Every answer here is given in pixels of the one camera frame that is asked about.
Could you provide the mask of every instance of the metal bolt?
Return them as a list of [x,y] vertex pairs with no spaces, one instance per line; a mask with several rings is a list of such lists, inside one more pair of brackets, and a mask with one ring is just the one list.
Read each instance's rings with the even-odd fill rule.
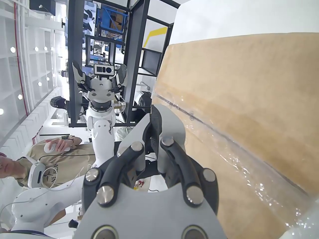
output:
[[139,141],[136,141],[132,143],[131,148],[134,151],[141,151],[143,148],[143,144]]
[[216,175],[211,169],[204,169],[203,175],[206,181],[213,182],[216,180]]
[[99,188],[98,192],[96,193],[96,200],[98,204],[108,204],[114,197],[114,190],[112,187],[105,185]]
[[174,139],[173,139],[173,137],[163,137],[162,143],[165,146],[169,147],[169,146],[172,146],[174,144]]
[[103,226],[100,229],[98,229],[93,239],[118,239],[118,234],[116,230],[112,226]]
[[97,179],[98,175],[99,175],[99,170],[96,168],[92,168],[92,169],[88,170],[88,172],[85,174],[85,179],[88,182],[92,182],[92,181],[95,181]]
[[192,204],[201,204],[204,201],[204,195],[201,190],[201,188],[197,186],[191,186],[188,187],[186,190],[186,196],[187,199],[192,203]]
[[182,234],[182,239],[207,239],[207,235],[202,228],[199,226],[191,225],[188,226]]

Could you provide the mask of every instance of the black metal frame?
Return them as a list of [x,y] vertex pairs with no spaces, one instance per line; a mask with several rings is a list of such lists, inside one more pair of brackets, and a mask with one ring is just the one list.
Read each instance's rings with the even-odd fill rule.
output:
[[[172,24],[166,23],[154,17],[148,16],[148,8],[150,0],[138,0],[133,6],[130,7],[131,0],[127,0],[127,5],[122,6],[110,1],[106,0],[90,0],[100,2],[102,4],[121,9],[125,12],[129,13],[129,20],[127,29],[124,27],[124,33],[122,34],[122,40],[126,39],[125,42],[116,41],[113,39],[101,37],[101,36],[86,36],[86,47],[85,52],[90,56],[90,39],[95,39],[99,41],[105,41],[110,43],[109,50],[114,48],[116,44],[122,45],[122,52],[124,52],[124,64],[127,66],[127,74],[128,74],[128,84],[125,90],[121,93],[124,101],[126,102],[126,109],[123,113],[123,117],[125,123],[116,123],[115,126],[134,126],[135,123],[131,123],[132,118],[132,108],[146,108],[134,105],[134,94],[136,87],[136,80],[138,75],[148,75],[148,76],[157,76],[160,64],[163,58],[163,54],[166,50],[166,47],[169,43],[169,39],[171,36],[171,27]],[[178,8],[180,4],[173,0],[160,0],[170,6]],[[73,25],[69,26],[68,30],[68,39],[69,39],[69,65],[72,65],[73,61],[77,61],[78,63],[82,63],[82,38],[78,38],[82,36],[82,28],[83,28],[83,8],[84,8],[84,0],[70,0],[69,3],[69,23],[73,23]],[[160,62],[158,64],[158,69],[155,75],[142,74],[139,73],[139,61],[141,57],[142,51],[142,43],[145,32],[146,21],[151,20],[156,23],[167,26],[167,33],[163,48],[162,56],[160,57]],[[89,66],[90,57],[86,58],[86,66]],[[115,52],[109,51],[109,62],[115,64]],[[85,127],[85,123],[77,123],[77,118],[80,114],[81,104],[82,104],[82,96],[79,94],[79,90],[77,87],[77,83],[74,80],[73,68],[69,67],[69,81],[70,83],[70,107],[71,107],[71,123],[70,127]]]

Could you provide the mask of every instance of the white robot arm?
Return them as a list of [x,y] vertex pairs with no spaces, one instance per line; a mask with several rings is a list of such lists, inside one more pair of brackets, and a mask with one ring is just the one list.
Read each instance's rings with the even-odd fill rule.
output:
[[115,94],[122,92],[126,86],[127,73],[125,65],[121,65],[116,75],[113,66],[95,64],[94,71],[96,77],[91,78],[81,71],[76,62],[73,63],[74,78],[79,90],[89,100],[86,124],[91,131],[96,157],[93,166],[100,166],[114,155],[114,107],[118,105]]

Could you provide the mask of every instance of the cardboard box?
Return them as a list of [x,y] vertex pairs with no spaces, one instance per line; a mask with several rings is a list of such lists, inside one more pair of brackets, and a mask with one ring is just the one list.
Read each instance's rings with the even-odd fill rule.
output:
[[118,22],[111,23],[111,29],[118,29],[119,31],[121,31],[122,23],[118,23]]
[[123,15],[117,13],[117,14],[116,14],[116,21],[117,21],[118,23],[122,23],[122,22],[123,22]]

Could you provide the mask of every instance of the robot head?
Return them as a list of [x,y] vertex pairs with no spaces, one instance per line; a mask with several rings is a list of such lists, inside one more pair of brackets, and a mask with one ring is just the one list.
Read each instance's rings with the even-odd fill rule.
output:
[[65,100],[61,96],[54,97],[50,100],[50,105],[55,108],[62,108],[66,110]]

